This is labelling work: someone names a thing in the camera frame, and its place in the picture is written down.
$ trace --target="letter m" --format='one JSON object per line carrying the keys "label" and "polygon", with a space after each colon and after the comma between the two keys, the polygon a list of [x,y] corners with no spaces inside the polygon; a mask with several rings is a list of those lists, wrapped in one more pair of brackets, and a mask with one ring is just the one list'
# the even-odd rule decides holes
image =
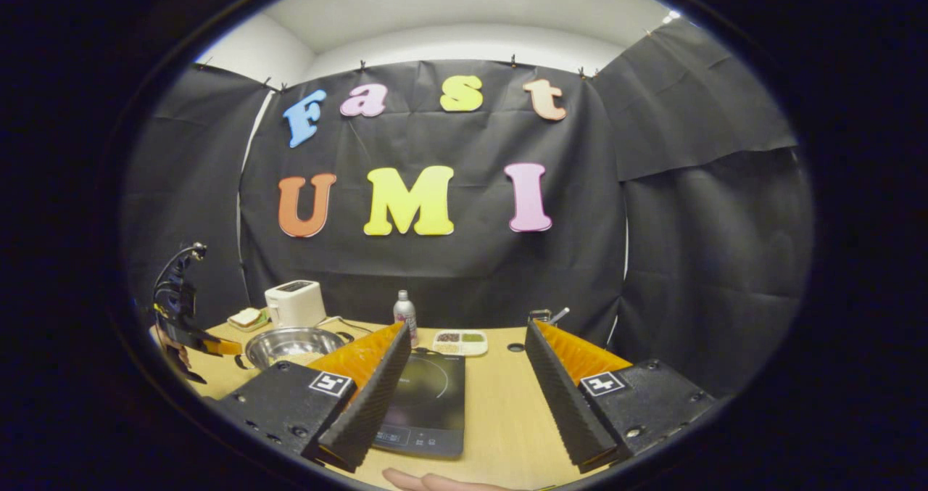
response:
{"label": "letter m", "polygon": [[377,168],[368,174],[374,184],[370,201],[370,220],[364,225],[369,236],[387,236],[392,226],[387,223],[387,211],[394,218],[397,230],[407,233],[415,213],[418,221],[414,229],[420,236],[447,236],[455,230],[448,219],[448,181],[454,177],[448,167],[428,167],[407,190],[396,168]]}

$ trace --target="foam letter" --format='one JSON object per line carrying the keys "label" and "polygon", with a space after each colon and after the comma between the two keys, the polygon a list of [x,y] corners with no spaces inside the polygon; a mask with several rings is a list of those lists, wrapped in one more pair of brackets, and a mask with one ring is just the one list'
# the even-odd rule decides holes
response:
{"label": "foam letter", "polygon": [[318,127],[310,123],[310,121],[319,121],[319,115],[322,115],[322,111],[319,109],[318,102],[325,98],[326,92],[320,89],[299,100],[298,104],[293,105],[284,112],[284,117],[291,124],[291,148],[295,148],[296,145],[301,144],[315,134]]}
{"label": "foam letter", "polygon": [[547,79],[529,81],[523,85],[523,90],[531,92],[531,108],[545,120],[560,121],[566,117],[566,110],[554,107],[554,97],[560,98],[560,88],[552,87]]}
{"label": "foam letter", "polygon": [[377,168],[368,174],[374,183],[370,201],[370,220],[364,225],[369,236],[388,236],[392,226],[387,223],[387,210],[401,234],[407,233],[418,211],[415,232],[420,236],[447,236],[455,224],[448,220],[448,181],[455,171],[448,167],[428,167],[418,174],[412,190],[407,190],[396,168]]}
{"label": "foam letter", "polygon": [[551,218],[544,215],[541,202],[541,175],[544,167],[537,163],[513,163],[503,168],[513,180],[516,216],[510,220],[513,232],[544,232]]}
{"label": "foam letter", "polygon": [[348,117],[354,117],[358,114],[364,114],[365,117],[374,117],[374,115],[380,115],[386,108],[384,99],[387,97],[387,88],[384,85],[378,83],[361,85],[355,87],[354,91],[350,92],[350,95],[352,97],[341,104],[341,113],[348,115]]}
{"label": "foam letter", "polygon": [[315,198],[312,200],[312,217],[300,220],[296,213],[299,201],[299,188],[306,184],[302,177],[281,179],[281,207],[278,209],[278,222],[281,230],[292,237],[312,237],[326,225],[328,217],[328,190],[335,183],[335,174],[317,174],[311,182],[315,186]]}
{"label": "foam letter", "polygon": [[483,85],[476,75],[452,75],[442,83],[444,95],[439,102],[448,112],[477,110],[484,103],[484,95],[479,91]]}

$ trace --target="black cooktop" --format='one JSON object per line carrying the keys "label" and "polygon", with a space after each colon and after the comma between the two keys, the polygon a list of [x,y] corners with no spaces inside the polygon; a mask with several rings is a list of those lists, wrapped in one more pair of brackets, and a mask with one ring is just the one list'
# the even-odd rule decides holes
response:
{"label": "black cooktop", "polygon": [[464,357],[412,352],[374,447],[457,458],[464,451]]}

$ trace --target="black backdrop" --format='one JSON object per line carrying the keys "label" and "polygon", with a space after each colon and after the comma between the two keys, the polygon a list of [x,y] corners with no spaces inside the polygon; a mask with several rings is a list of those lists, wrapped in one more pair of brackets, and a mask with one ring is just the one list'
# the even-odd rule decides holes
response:
{"label": "black backdrop", "polygon": [[616,135],[629,272],[612,346],[713,395],[745,387],[799,308],[811,186],[789,124],[743,62],[686,21],[593,82]]}
{"label": "black backdrop", "polygon": [[[442,83],[477,75],[484,103],[445,112]],[[533,111],[523,84],[548,79],[561,88],[561,121]],[[389,93],[377,117],[342,117],[352,88],[381,83]],[[283,112],[321,88],[318,132],[289,148]],[[550,230],[515,233],[513,183],[503,168],[536,162]],[[542,67],[500,62],[408,62],[345,72],[275,95],[252,141],[241,182],[242,255],[249,296],[264,304],[268,287],[295,278],[319,281],[329,315],[390,322],[397,290],[407,289],[420,326],[520,326],[530,310],[567,306],[564,328],[603,343],[616,314],[624,266],[624,206],[605,110],[589,81]],[[448,184],[450,236],[412,228],[366,236],[368,171],[397,168],[407,188],[434,165],[454,168]],[[312,214],[319,173],[334,173],[325,227],[308,239],[278,224],[278,182],[305,177],[299,214]]]}
{"label": "black backdrop", "polygon": [[120,238],[130,289],[152,303],[155,277],[195,241],[206,259],[186,276],[196,287],[196,322],[222,323],[248,307],[236,235],[241,164],[268,89],[242,75],[192,67],[143,126],[120,200]]}

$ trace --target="human hand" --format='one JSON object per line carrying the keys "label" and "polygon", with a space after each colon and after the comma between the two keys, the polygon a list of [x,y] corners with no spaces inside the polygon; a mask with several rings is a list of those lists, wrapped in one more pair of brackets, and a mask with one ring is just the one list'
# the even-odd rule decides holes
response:
{"label": "human hand", "polygon": [[193,366],[190,366],[190,358],[188,353],[186,353],[186,348],[180,342],[176,342],[175,340],[171,339],[168,334],[165,333],[165,330],[162,330],[158,325],[153,325],[152,329],[149,331],[152,333],[152,336],[158,340],[163,348],[173,348],[177,350],[178,356],[180,356],[180,360],[183,362],[183,364],[188,366],[188,368],[193,368]]}
{"label": "human hand", "polygon": [[477,484],[477,482],[458,482],[444,478],[437,474],[427,474],[424,477],[415,477],[403,471],[388,468],[382,472],[390,484],[403,491],[515,491],[507,487],[493,484]]}

